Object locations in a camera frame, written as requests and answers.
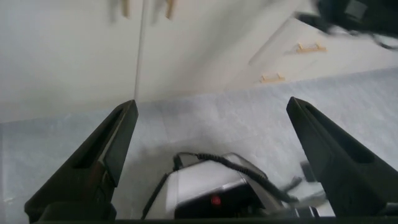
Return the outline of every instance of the black cable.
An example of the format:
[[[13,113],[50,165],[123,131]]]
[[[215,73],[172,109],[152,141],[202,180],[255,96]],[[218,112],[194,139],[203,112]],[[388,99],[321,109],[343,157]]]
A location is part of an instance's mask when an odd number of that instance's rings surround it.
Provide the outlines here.
[[[292,197],[289,194],[287,194],[286,192],[279,190],[273,183],[271,183],[267,178],[265,178],[261,174],[258,174],[256,172],[254,172],[253,170],[250,170],[241,165],[235,164],[235,163],[225,159],[224,157],[207,154],[207,153],[195,154],[195,153],[191,153],[191,152],[180,152],[175,156],[175,158],[179,157],[180,155],[191,155],[191,156],[196,156],[199,160],[209,160],[209,161],[218,162],[230,169],[236,170],[242,174],[247,175],[252,180],[256,181],[259,185],[261,185],[261,187],[263,187],[265,190],[267,190],[271,195],[273,195],[278,200],[281,200],[286,203],[293,203],[293,202],[299,201],[296,197]]]
[[[376,35],[374,35],[374,34],[369,34],[369,35],[372,37],[373,41],[374,41],[378,46],[380,46],[380,47],[382,47],[382,48],[384,48],[384,49],[387,49],[387,50],[398,50],[398,46],[390,46],[390,45],[387,45],[387,44],[381,42],[380,39],[379,39],[378,37],[376,37]]]

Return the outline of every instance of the black object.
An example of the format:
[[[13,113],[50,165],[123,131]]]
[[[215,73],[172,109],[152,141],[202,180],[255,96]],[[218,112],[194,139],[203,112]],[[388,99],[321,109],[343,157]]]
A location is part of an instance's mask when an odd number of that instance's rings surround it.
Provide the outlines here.
[[[230,169],[236,170],[242,174],[246,174],[248,177],[256,181],[261,187],[266,189],[272,196],[274,196],[278,200],[281,200],[286,203],[298,202],[297,198],[290,196],[286,191],[279,190],[273,183],[271,183],[268,180],[266,175],[258,174],[257,172],[254,172],[253,170],[243,167],[241,165],[235,164],[222,156],[217,156],[207,153],[198,153],[198,154],[189,153],[189,152],[183,152],[183,153],[196,156],[199,160],[218,162]]]
[[[325,33],[333,26],[350,33],[370,34],[386,49],[395,47],[380,42],[375,34],[398,38],[398,1],[396,0],[317,0],[319,16],[297,13],[296,18]]]
[[[317,182],[317,179],[315,178],[315,175],[312,172],[312,168],[311,168],[311,165],[309,162],[307,162],[307,161],[301,162],[300,166],[301,166],[301,169],[303,170],[305,180],[308,183]]]
[[[398,215],[398,172],[306,101],[287,113],[337,217]]]
[[[114,220],[110,202],[137,118],[134,100],[116,107],[26,202],[29,221]]]
[[[398,173],[311,104],[292,97],[289,118],[336,218],[114,221],[110,204],[137,121],[118,106],[25,204],[38,223],[398,223]],[[209,159],[202,154],[200,159]]]
[[[220,201],[212,203],[213,197]],[[177,205],[175,219],[191,218],[239,218],[249,214],[248,207],[264,208],[257,194],[246,183],[232,189],[221,189],[210,194],[201,195]]]

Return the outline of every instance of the wooden handle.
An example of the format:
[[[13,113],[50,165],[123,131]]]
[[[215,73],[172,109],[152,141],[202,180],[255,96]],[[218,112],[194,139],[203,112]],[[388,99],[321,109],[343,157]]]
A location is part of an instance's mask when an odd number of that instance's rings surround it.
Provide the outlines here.
[[[122,13],[124,17],[130,17],[130,0],[122,0]]]
[[[173,14],[174,0],[167,0],[166,18],[170,19]]]
[[[319,43],[315,44],[315,47],[304,48],[300,43],[298,43],[297,53],[309,53],[309,52],[326,52],[328,51],[326,47],[321,47]]]
[[[264,75],[261,77],[262,79],[260,80],[261,83],[275,83],[275,82],[283,82],[286,81],[286,78],[283,77],[280,73],[276,73],[277,77],[276,78],[267,78]]]

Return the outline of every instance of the black panel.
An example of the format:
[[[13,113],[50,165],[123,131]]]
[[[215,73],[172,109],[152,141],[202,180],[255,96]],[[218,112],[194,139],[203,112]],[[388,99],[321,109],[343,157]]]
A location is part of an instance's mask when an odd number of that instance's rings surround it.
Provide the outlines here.
[[[36,222],[46,207],[53,203],[110,202],[137,117],[134,100],[116,107],[25,203],[25,212],[29,216],[29,221]],[[109,153],[106,157],[107,167],[101,158],[105,152]]]
[[[398,172],[311,104],[287,112],[336,216],[397,214]]]
[[[221,200],[219,205],[211,202],[213,197]],[[245,217],[248,207],[264,208],[249,184],[228,190],[219,190],[177,205],[174,218],[236,218]]]

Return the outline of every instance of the cabinet door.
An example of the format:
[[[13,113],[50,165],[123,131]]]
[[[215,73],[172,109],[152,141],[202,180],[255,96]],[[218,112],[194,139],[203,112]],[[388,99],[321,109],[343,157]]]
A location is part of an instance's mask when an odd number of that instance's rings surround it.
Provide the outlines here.
[[[145,1],[137,99],[225,90],[300,1]]]
[[[142,1],[0,1],[0,122],[134,98]]]

